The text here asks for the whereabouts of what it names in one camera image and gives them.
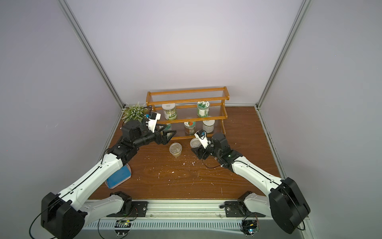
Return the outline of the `clear cup red label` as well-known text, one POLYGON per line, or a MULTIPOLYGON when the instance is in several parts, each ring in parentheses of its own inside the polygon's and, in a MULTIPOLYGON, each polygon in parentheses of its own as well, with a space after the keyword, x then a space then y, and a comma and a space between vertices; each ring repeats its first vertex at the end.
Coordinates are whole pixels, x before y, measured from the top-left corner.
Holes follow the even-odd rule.
POLYGON ((191 141, 190 141, 190 147, 191 148, 198 148, 198 147, 200 147, 202 144, 201 144, 201 142, 200 142, 200 140, 198 139, 198 138, 193 138, 193 139, 191 139, 191 141))

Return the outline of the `clear cup yellow seeds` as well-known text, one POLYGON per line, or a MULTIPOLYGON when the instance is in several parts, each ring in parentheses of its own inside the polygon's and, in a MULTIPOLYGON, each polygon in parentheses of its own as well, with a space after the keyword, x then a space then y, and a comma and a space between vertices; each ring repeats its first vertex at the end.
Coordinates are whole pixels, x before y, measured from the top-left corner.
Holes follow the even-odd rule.
POLYGON ((178 142, 174 142, 169 147, 169 152, 174 156, 178 157, 182 154, 182 145, 178 142))

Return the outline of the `white green Ideal jar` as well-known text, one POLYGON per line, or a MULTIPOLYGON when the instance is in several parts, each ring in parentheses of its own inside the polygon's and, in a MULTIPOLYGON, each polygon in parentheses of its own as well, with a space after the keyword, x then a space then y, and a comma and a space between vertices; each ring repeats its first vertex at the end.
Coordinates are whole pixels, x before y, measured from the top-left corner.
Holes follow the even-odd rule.
POLYGON ((166 120, 175 120, 177 118, 175 103, 163 104, 162 109, 166 120))

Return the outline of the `tomato lid jar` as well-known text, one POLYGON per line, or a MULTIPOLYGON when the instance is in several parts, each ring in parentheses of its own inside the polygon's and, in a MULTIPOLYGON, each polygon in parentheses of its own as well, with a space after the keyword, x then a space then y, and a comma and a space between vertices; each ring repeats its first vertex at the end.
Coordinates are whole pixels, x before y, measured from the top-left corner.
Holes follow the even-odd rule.
POLYGON ((186 121, 184 122, 185 134, 194 135, 196 132, 196 122, 195 121, 186 121))

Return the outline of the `green tree lid jar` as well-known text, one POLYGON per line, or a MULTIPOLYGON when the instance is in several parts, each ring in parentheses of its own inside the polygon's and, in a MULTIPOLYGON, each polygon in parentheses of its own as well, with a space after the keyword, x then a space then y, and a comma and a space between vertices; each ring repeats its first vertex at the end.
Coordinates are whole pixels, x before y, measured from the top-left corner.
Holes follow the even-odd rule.
POLYGON ((199 101, 197 103, 197 115, 200 118, 208 117, 209 112, 210 112, 210 102, 209 101, 199 101))

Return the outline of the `sunflower lid jar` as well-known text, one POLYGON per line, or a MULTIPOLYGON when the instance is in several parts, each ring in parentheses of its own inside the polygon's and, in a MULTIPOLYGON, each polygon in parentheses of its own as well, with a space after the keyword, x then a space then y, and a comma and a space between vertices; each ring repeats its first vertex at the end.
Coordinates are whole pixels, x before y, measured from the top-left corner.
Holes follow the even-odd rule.
POLYGON ((166 124, 166 127, 165 127, 164 131, 169 131, 171 129, 172 129, 172 124, 168 123, 168 124, 166 124))

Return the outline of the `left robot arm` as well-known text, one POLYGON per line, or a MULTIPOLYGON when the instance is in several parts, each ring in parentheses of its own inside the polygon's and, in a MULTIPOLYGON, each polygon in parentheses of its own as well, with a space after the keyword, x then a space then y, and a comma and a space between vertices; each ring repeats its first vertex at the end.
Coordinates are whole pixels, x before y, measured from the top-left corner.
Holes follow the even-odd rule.
POLYGON ((58 239, 73 239, 84 226, 112 214, 132 212, 131 197, 123 192, 87 203, 88 198, 114 173, 122 169, 151 142, 166 145, 177 133, 151 119, 131 120, 122 128, 118 142, 80 179, 58 194, 48 193, 41 202, 41 226, 58 239))

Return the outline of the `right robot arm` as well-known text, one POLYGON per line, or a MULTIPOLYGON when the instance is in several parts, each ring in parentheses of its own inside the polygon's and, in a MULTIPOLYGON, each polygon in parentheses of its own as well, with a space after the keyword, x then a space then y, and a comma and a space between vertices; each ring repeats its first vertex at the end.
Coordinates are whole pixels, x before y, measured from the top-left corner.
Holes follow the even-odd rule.
POLYGON ((195 137, 201 143, 198 148, 192 149, 198 159, 215 157, 221 167, 243 177, 263 193, 263 196, 256 193, 242 196, 241 204, 246 212, 271 216, 288 234, 304 223, 311 209, 293 179, 282 179, 262 170, 243 154, 233 150, 222 133, 207 137, 205 131, 198 131, 195 137))

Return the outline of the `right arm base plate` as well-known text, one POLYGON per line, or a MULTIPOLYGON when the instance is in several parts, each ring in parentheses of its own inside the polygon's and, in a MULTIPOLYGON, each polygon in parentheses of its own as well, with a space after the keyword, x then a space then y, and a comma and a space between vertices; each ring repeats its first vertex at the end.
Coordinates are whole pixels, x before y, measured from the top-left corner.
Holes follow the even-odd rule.
POLYGON ((228 218, 244 218, 247 216, 257 216, 260 218, 265 217, 265 215, 260 213, 251 213, 243 203, 238 201, 225 201, 222 205, 219 206, 219 208, 225 211, 225 215, 228 218))

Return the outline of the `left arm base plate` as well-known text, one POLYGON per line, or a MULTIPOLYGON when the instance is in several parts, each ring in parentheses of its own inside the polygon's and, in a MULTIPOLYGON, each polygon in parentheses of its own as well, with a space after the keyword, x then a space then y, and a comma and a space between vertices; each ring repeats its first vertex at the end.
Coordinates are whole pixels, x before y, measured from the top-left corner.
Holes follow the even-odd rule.
POLYGON ((130 201, 122 206, 122 209, 115 214, 107 215, 106 217, 137 217, 143 218, 146 216, 148 209, 148 201, 130 201))

